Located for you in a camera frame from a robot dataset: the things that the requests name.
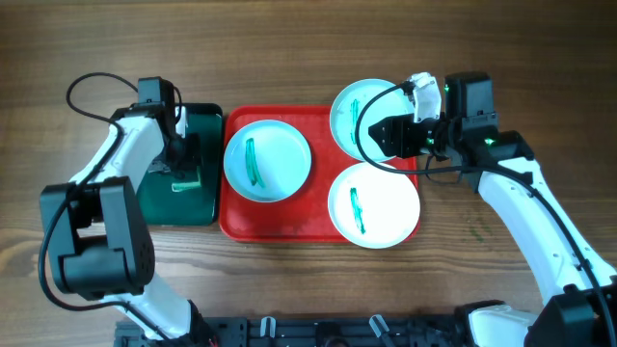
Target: green tray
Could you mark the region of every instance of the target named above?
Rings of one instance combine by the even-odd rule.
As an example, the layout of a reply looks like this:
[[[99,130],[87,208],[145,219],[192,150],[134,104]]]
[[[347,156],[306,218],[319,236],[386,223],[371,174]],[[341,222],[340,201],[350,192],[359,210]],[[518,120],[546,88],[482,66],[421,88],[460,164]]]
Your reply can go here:
[[[137,191],[137,199],[146,223],[150,225],[207,226],[218,215],[223,165],[223,110],[211,103],[183,106],[187,114],[186,133],[200,135],[200,171],[146,173]],[[191,188],[195,185],[191,182],[198,180],[201,187]]]

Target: white plate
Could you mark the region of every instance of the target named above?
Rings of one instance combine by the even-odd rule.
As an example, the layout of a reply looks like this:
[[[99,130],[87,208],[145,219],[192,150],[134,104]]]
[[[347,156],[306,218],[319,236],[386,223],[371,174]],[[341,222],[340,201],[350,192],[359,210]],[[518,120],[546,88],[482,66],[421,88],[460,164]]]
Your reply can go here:
[[[247,141],[253,138],[260,184],[247,172]],[[225,149],[223,169],[231,187],[258,202],[283,200],[294,194],[310,172],[310,148],[293,126],[278,120],[259,120],[240,129]]]
[[[336,144],[347,154],[358,160],[364,160],[358,146],[354,144],[352,136],[356,131],[353,123],[353,103],[357,100],[356,108],[358,115],[362,108],[373,96],[394,86],[393,83],[380,79],[365,79],[353,83],[345,88],[336,97],[335,103],[330,110],[330,130]],[[379,149],[379,146],[368,135],[368,127],[390,116],[400,116],[414,112],[414,105],[400,89],[388,93],[375,101],[366,111],[360,126],[360,140],[362,148],[369,158],[376,162],[390,160]]]
[[[356,188],[362,208],[365,233],[356,222],[352,188]],[[420,200],[414,183],[404,174],[387,173],[368,163],[359,163],[335,179],[328,194],[328,212],[347,240],[358,246],[383,249],[411,235],[419,220]]]

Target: wood grain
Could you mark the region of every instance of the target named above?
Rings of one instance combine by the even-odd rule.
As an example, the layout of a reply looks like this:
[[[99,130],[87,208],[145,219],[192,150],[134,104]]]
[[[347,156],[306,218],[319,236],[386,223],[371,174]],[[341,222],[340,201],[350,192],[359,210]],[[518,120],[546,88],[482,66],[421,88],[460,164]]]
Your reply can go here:
[[[80,170],[107,133],[64,102],[68,84],[96,70],[132,81],[161,75],[185,100],[226,112],[329,104],[369,77],[486,70],[501,128],[523,134],[581,232],[617,264],[614,1],[8,3],[0,7],[2,345],[107,346],[121,319],[112,309],[61,311],[36,280],[39,193]],[[103,115],[134,97],[105,79],[74,95]],[[401,315],[487,299],[541,309],[523,256],[478,196],[424,178],[420,196],[421,230],[389,250],[238,244],[217,226],[154,227],[157,270],[212,316]]]

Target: wooden table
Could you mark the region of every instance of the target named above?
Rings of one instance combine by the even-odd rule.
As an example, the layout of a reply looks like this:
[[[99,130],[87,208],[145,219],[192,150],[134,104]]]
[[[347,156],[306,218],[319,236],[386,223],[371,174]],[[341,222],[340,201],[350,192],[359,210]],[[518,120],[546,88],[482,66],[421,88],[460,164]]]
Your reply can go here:
[[[65,104],[68,84],[91,71],[133,82],[161,75],[186,101],[226,113],[329,104],[368,77],[488,71],[501,129],[524,135],[581,232],[617,265],[613,0],[9,2],[0,7],[4,346],[108,346],[121,319],[110,308],[53,307],[36,279],[39,193],[83,168],[107,134]],[[74,100],[111,115],[135,94],[99,78]],[[419,191],[421,230],[389,250],[239,244],[217,226],[153,227],[157,271],[210,316],[450,312],[487,299],[541,309],[523,256],[488,205],[465,184],[422,178]]]

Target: round plate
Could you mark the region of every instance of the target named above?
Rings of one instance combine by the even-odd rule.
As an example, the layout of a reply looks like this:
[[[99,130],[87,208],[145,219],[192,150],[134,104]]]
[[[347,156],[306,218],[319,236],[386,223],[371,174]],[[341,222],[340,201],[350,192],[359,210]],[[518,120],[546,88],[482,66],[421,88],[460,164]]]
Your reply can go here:
[[[347,86],[336,97],[330,110],[330,130],[338,146],[347,154],[358,160],[364,160],[356,145],[354,132],[356,120],[362,108],[380,92],[394,86],[393,83],[380,79],[365,79]],[[410,114],[414,105],[400,89],[388,93],[375,101],[366,111],[360,126],[360,140],[366,155],[376,162],[390,160],[379,146],[368,136],[368,127],[390,117]]]
[[[309,176],[309,144],[285,122],[259,120],[231,137],[223,169],[229,185],[242,197],[258,202],[283,200]]]
[[[328,212],[347,240],[383,249],[412,234],[420,216],[420,200],[414,183],[404,174],[359,163],[335,179],[328,195]]]

